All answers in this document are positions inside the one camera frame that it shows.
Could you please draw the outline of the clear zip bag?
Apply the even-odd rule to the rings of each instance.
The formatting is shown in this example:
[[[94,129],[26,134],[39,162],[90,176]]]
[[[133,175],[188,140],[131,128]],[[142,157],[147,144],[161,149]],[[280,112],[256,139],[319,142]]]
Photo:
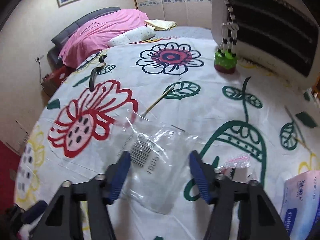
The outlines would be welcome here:
[[[118,126],[114,143],[131,156],[122,194],[152,212],[167,215],[182,188],[198,136],[139,115],[133,121],[125,118]]]

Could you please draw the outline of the small pink zip bag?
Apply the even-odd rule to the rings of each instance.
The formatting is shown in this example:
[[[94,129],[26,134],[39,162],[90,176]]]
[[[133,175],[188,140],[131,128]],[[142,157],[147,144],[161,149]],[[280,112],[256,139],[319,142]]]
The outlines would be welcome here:
[[[225,174],[227,170],[234,170],[236,168],[248,168],[250,167],[250,154],[238,154],[236,156],[231,157],[228,159],[224,164],[214,168],[216,173],[223,173]]]

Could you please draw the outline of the blue tissue pack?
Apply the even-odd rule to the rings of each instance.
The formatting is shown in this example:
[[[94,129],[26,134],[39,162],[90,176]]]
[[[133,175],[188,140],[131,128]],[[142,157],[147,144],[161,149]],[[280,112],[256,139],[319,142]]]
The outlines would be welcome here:
[[[319,221],[319,171],[285,181],[280,217],[291,239],[306,239]]]

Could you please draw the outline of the red box by bed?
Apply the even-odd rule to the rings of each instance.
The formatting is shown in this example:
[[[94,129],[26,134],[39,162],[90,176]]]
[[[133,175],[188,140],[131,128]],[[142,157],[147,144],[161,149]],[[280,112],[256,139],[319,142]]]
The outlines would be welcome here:
[[[74,72],[73,68],[62,66],[59,69],[54,70],[50,74],[47,74],[42,78],[41,86],[44,92],[52,97],[57,89],[61,86],[61,84],[69,77],[72,72]]]

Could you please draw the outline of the single cotton swab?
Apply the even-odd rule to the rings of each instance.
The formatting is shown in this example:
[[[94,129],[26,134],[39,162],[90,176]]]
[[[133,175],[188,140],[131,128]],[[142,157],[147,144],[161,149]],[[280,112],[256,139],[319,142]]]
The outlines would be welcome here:
[[[153,104],[151,104],[142,114],[142,117],[146,117],[146,115],[155,107],[166,95],[168,95],[172,90],[174,90],[174,86],[170,86],[169,89],[164,92]]]

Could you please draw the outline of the zebra toy on green base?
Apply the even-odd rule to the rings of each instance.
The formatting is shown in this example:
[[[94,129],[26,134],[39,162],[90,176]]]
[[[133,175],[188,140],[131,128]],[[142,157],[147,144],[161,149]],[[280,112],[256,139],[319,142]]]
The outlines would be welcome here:
[[[235,18],[234,10],[229,0],[223,0],[228,11],[229,20],[221,22],[221,43],[218,46],[215,57],[214,67],[223,74],[233,74],[236,70],[238,58],[236,57],[235,47],[239,26]]]

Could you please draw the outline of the grey headboard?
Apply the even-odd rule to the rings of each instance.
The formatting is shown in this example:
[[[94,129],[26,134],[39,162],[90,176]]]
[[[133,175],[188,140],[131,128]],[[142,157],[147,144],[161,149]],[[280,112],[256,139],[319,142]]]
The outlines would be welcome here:
[[[62,67],[63,62],[61,57],[59,57],[59,53],[62,50],[63,46],[69,40],[69,38],[85,23],[89,22],[90,20],[95,20],[96,18],[104,15],[111,14],[113,12],[119,11],[120,7],[108,7],[99,10],[95,10],[86,14],[85,16],[79,18],[68,27],[63,29],[59,34],[57,34],[54,38],[52,38],[52,43],[54,47],[50,49],[47,53],[47,59],[49,63],[55,69],[59,69]]]

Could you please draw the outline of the black clip on bed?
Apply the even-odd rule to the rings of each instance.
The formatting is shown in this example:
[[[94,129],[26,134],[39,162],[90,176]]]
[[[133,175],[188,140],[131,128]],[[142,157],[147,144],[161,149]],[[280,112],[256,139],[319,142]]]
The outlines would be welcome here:
[[[101,55],[99,57],[99,64],[97,67],[93,68],[91,71],[90,79],[89,79],[89,90],[93,92],[94,90],[94,82],[96,76],[103,70],[103,68],[106,66],[105,59],[107,58],[107,55]]]

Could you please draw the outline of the pink blanket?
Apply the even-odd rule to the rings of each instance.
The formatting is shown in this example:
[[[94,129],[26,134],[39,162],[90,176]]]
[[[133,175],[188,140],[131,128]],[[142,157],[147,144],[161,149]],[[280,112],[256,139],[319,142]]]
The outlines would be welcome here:
[[[140,10],[121,9],[90,20],[68,39],[59,58],[65,66],[77,68],[90,55],[108,48],[111,39],[145,26],[148,19],[147,14]]]

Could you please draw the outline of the white electric heater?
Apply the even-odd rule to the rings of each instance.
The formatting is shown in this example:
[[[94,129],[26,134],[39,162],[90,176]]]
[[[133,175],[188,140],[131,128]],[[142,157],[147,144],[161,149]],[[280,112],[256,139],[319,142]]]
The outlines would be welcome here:
[[[319,78],[319,24],[302,0],[212,0],[212,36],[237,24],[238,56],[270,69],[303,89]]]

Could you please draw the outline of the white dotted pillow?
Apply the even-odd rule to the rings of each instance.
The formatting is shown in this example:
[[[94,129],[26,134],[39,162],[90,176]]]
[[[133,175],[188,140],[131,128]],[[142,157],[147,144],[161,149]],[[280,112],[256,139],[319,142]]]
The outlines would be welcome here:
[[[156,32],[149,27],[138,27],[112,38],[108,42],[108,46],[115,47],[135,42],[146,41],[155,36]]]

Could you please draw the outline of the folded cream towel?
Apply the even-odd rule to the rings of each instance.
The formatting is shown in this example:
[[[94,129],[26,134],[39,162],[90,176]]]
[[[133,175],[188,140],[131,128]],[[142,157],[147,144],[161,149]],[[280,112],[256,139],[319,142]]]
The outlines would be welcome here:
[[[154,31],[167,31],[177,26],[176,22],[165,20],[145,20],[144,23]]]

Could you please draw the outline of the white wardrobe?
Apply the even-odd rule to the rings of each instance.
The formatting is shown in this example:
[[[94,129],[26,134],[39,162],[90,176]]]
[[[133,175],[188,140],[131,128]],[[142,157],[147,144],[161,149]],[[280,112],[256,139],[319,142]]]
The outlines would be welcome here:
[[[211,28],[212,0],[136,0],[151,20],[175,21],[179,26]]]

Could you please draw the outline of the wall socket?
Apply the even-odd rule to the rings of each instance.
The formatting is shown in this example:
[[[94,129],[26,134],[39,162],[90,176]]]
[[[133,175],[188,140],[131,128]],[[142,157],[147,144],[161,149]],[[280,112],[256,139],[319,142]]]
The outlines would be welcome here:
[[[36,57],[34,60],[36,62],[40,62],[40,60],[43,59],[43,58],[44,58],[44,55],[40,55],[40,56]]]

